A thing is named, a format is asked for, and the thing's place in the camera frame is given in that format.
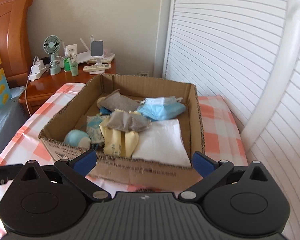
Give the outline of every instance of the white cloth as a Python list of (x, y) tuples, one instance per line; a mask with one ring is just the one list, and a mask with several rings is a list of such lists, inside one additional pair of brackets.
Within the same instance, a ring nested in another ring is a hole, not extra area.
[(191, 167), (183, 146), (179, 120), (152, 122), (148, 130), (139, 133), (132, 158)]

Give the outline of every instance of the blue gripper pad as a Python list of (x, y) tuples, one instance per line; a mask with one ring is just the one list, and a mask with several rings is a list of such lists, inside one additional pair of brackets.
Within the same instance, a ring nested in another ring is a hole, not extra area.
[(94, 150), (88, 150), (87, 152), (77, 157), (79, 159), (75, 159), (74, 163), (70, 162), (70, 166), (78, 172), (82, 176), (87, 176), (89, 172), (96, 166), (97, 164), (97, 154)]
[(204, 178), (214, 172), (219, 164), (201, 152), (195, 152), (192, 155), (192, 166)]

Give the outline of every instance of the blue surgical mask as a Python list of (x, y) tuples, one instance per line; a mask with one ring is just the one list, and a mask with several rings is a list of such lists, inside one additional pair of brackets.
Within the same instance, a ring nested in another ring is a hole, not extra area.
[(146, 98), (142, 101), (137, 111), (152, 121), (163, 121), (173, 119), (186, 110), (186, 106), (181, 104), (182, 98)]

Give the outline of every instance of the yellow fabric pouch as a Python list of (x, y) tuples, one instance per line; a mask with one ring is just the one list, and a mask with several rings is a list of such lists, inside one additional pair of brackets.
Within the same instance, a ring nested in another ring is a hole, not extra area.
[(101, 133), (105, 139), (103, 152), (107, 155), (116, 155), (130, 158), (136, 148), (139, 135), (137, 132), (121, 132), (116, 129), (106, 127), (110, 117), (104, 119), (100, 124)]

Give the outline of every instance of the white louvered closet door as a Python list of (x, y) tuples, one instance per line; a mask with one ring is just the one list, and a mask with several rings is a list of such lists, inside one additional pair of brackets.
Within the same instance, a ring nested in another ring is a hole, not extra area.
[(300, 0), (172, 0), (162, 76), (222, 95), (248, 162), (290, 203), (284, 235), (300, 240)]
[(287, 0), (174, 0), (165, 78), (222, 95), (245, 125), (276, 60)]

